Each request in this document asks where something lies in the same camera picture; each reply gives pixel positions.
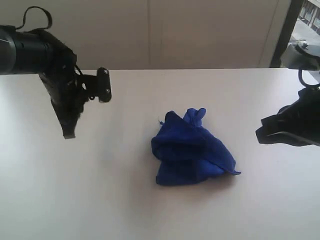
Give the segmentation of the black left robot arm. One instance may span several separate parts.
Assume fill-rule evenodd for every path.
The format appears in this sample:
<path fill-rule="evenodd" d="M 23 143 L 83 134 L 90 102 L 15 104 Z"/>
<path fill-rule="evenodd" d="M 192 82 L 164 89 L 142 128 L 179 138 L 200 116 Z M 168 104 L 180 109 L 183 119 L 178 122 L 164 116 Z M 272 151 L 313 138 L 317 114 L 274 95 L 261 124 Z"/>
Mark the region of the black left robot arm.
<path fill-rule="evenodd" d="M 1 75 L 39 75 L 65 139 L 75 138 L 84 110 L 76 68 L 77 56 L 51 33 L 43 29 L 19 32 L 13 26 L 1 26 Z"/>

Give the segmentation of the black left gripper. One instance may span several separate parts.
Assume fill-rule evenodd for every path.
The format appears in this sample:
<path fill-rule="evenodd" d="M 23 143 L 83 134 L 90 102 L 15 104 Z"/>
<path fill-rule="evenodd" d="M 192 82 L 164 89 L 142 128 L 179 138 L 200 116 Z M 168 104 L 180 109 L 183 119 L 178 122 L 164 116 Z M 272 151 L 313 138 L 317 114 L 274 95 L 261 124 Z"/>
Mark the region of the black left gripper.
<path fill-rule="evenodd" d="M 86 102 L 78 86 L 77 55 L 51 33 L 45 30 L 38 30 L 37 33 L 51 47 L 52 54 L 47 69 L 39 75 L 40 79 L 49 93 L 64 139 L 74 139 Z"/>

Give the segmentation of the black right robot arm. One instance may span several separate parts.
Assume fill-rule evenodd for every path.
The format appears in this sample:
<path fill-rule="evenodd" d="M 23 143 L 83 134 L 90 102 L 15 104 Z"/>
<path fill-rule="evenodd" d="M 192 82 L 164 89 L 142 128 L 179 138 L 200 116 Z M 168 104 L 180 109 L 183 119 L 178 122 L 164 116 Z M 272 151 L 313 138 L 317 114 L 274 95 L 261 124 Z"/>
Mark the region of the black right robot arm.
<path fill-rule="evenodd" d="M 320 84 L 306 83 L 303 71 L 320 69 L 320 47 L 303 41 L 290 44 L 280 60 L 286 68 L 298 70 L 298 80 L 304 88 L 298 91 L 297 101 L 261 120 L 261 127 L 255 131 L 257 140 L 265 145 L 319 146 Z"/>

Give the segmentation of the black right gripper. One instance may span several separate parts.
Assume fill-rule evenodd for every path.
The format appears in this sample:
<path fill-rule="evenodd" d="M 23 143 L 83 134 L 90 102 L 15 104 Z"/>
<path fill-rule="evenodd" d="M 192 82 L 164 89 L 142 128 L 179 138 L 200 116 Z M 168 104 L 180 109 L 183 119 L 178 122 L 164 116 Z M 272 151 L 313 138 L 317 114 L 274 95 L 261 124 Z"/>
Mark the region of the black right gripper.
<path fill-rule="evenodd" d="M 277 115 L 261 120 L 255 131 L 260 144 L 286 144 L 294 147 L 320 145 L 320 90 L 303 88 L 299 99 Z"/>

